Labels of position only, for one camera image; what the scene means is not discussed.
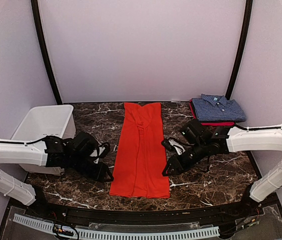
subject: blue shirt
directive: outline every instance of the blue shirt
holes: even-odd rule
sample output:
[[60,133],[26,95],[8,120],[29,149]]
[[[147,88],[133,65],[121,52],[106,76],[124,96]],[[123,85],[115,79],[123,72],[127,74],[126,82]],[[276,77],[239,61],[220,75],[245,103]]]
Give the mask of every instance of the blue shirt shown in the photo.
[[192,98],[196,118],[201,122],[244,122],[247,117],[235,100],[201,94]]

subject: blue shirt collar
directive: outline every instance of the blue shirt collar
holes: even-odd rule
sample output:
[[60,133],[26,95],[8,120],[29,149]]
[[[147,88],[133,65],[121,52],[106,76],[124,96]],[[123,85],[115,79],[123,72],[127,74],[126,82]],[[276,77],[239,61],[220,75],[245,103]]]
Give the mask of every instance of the blue shirt collar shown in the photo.
[[223,106],[225,106],[228,103],[228,100],[225,98],[225,96],[214,96],[214,95],[201,94],[201,98],[209,102],[210,104],[212,104],[212,106],[216,106],[217,103],[220,103]]

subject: white plastic bin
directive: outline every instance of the white plastic bin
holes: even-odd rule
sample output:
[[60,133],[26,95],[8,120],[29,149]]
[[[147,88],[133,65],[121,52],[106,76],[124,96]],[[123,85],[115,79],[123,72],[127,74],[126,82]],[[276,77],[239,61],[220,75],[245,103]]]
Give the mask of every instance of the white plastic bin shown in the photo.
[[[26,114],[16,129],[12,140],[33,141],[47,135],[62,139],[73,138],[76,126],[73,119],[72,105],[37,106]],[[20,164],[31,173],[61,175],[64,169],[60,167],[44,167],[31,164]]]

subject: red fabric fold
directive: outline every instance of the red fabric fold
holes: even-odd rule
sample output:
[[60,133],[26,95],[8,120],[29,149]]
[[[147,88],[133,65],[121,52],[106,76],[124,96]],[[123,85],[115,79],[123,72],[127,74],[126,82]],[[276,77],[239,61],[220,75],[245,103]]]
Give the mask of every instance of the red fabric fold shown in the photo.
[[169,178],[162,176],[167,163],[161,104],[125,103],[125,117],[115,159],[110,195],[169,198]]

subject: brown marble surface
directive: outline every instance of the brown marble surface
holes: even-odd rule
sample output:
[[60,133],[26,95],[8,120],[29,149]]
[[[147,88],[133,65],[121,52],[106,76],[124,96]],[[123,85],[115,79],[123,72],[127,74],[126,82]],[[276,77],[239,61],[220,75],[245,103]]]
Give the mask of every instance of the brown marble surface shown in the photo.
[[[113,169],[124,121],[123,103],[77,103],[73,106],[77,132],[85,131],[99,142],[110,142],[111,151],[103,162]],[[184,142],[178,130],[191,119],[187,102],[162,103],[165,137],[175,137]],[[245,152],[238,152],[211,157],[207,173],[193,169],[170,177],[169,199],[110,196],[110,183],[94,182],[71,169],[62,176],[29,173],[26,182],[41,186],[50,203],[101,210],[162,211],[237,202],[246,186],[256,179],[249,158]]]

